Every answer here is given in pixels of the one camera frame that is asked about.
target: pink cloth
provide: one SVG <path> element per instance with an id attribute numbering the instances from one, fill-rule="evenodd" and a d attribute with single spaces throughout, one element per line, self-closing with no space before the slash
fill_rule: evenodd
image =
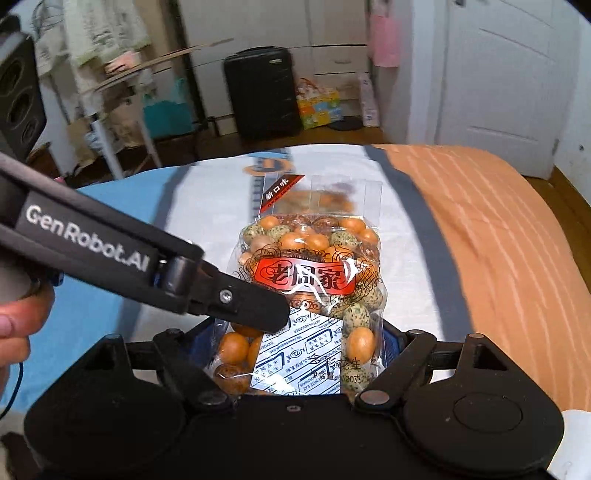
<path id="1" fill-rule="evenodd" d="M 400 27 L 396 18 L 372 14 L 369 18 L 369 55 L 376 67 L 400 65 Z"/>

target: white cloth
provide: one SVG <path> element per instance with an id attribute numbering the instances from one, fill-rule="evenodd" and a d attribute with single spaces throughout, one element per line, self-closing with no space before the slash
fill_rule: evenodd
<path id="1" fill-rule="evenodd" d="M 64 0 L 64 22 L 75 67 L 94 58 L 104 64 L 150 44 L 133 0 Z"/>
<path id="2" fill-rule="evenodd" d="M 548 471 L 558 480 L 589 480 L 591 478 L 591 413 L 566 410 L 564 437 Z"/>
<path id="3" fill-rule="evenodd" d="M 384 318 L 402 331 L 422 329 L 446 340 L 421 245 L 400 198 L 377 162 L 355 145 L 302 145 L 288 148 L 294 171 L 304 175 L 339 175 L 383 183 L 379 235 L 382 279 L 388 290 Z M 253 165 L 248 155 L 205 160 L 191 167 L 176 187 L 165 230 L 198 244 L 205 260 L 225 270 L 240 231 L 252 222 Z M 166 328 L 189 330 L 203 318 L 180 316 L 142 305 L 132 341 L 151 339 Z"/>

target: metal bolt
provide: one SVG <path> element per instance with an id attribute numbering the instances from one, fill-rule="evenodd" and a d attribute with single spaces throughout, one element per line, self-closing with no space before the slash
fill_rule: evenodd
<path id="1" fill-rule="evenodd" d="M 220 301 L 224 304 L 228 304 L 232 301 L 233 299 L 233 295 L 232 292 L 230 290 L 222 290 L 220 292 Z"/>
<path id="2" fill-rule="evenodd" d="M 221 390 L 208 390 L 201 393 L 197 399 L 203 405 L 214 407 L 224 403 L 228 399 L 228 396 Z"/>
<path id="3" fill-rule="evenodd" d="M 360 395 L 361 401 L 367 405 L 384 405 L 390 400 L 390 395 L 381 390 L 368 390 Z"/>

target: plastic snack bag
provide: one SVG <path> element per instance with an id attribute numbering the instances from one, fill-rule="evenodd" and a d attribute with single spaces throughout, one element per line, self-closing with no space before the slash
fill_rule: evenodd
<path id="1" fill-rule="evenodd" d="M 283 293 L 290 321 L 275 334 L 216 322 L 209 373 L 227 393 L 352 398 L 385 368 L 381 190 L 346 177 L 265 177 L 259 218 L 228 271 Z"/>

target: white door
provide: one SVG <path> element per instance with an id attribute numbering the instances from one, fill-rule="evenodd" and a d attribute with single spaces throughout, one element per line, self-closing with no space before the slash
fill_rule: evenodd
<path id="1" fill-rule="evenodd" d="M 439 144 L 488 150 L 548 178 L 577 72 L 566 0 L 450 0 Z"/>

